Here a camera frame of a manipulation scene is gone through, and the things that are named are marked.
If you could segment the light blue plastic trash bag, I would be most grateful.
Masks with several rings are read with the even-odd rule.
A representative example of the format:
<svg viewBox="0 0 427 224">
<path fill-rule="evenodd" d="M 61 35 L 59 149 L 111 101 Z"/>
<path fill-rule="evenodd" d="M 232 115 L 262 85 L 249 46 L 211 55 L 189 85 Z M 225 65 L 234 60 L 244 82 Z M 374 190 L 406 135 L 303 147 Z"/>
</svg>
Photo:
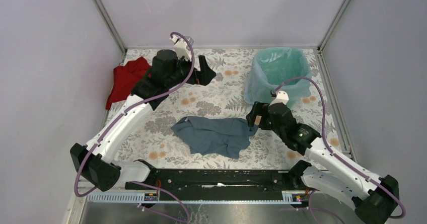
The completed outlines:
<svg viewBox="0 0 427 224">
<path fill-rule="evenodd" d="M 290 47 L 261 49 L 253 57 L 243 99 L 250 105 L 255 101 L 270 103 L 273 100 L 270 92 L 296 77 L 312 77 L 303 50 Z"/>
</svg>

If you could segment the green plastic trash bin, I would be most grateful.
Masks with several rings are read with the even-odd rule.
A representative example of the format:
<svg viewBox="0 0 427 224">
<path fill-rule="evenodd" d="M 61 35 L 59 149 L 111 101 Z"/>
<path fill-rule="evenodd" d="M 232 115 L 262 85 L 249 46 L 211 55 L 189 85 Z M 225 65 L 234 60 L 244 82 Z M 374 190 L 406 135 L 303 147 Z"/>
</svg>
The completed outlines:
<svg viewBox="0 0 427 224">
<path fill-rule="evenodd" d="M 304 53 L 295 48 L 268 48 L 257 53 L 256 61 L 271 85 L 305 77 L 309 73 Z"/>
</svg>

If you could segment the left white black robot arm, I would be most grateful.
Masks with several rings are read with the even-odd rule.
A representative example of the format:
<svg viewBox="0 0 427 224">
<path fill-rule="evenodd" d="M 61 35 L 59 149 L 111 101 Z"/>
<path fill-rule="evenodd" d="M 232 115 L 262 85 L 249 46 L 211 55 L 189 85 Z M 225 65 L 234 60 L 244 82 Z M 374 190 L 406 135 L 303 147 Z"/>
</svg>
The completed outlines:
<svg viewBox="0 0 427 224">
<path fill-rule="evenodd" d="M 156 176 L 148 163 L 143 160 L 118 162 L 114 157 L 133 129 L 149 119 L 174 87 L 184 84 L 206 86 L 216 77 L 205 56 L 199 55 L 197 59 L 200 68 L 194 66 L 194 57 L 186 58 L 170 49 L 159 50 L 121 110 L 85 145 L 75 143 L 71 147 L 70 155 L 77 172 L 74 184 L 76 196 L 88 194 L 79 192 L 80 178 L 89 181 L 93 185 L 92 190 L 100 191 L 134 181 L 143 189 L 154 187 Z"/>
</svg>

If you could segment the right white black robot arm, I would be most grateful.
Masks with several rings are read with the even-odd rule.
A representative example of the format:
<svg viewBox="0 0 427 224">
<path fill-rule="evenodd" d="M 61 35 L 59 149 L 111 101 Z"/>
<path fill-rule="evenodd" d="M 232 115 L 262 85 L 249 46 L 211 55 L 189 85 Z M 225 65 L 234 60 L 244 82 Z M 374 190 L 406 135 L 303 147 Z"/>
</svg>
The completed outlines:
<svg viewBox="0 0 427 224">
<path fill-rule="evenodd" d="M 381 177 L 352 161 L 324 141 L 312 127 L 298 123 L 284 103 L 255 102 L 246 116 L 248 125 L 273 131 L 291 150 L 308 161 L 299 161 L 289 175 L 290 186 L 320 190 L 345 203 L 364 223 L 385 223 L 398 206 L 398 181 Z"/>
</svg>

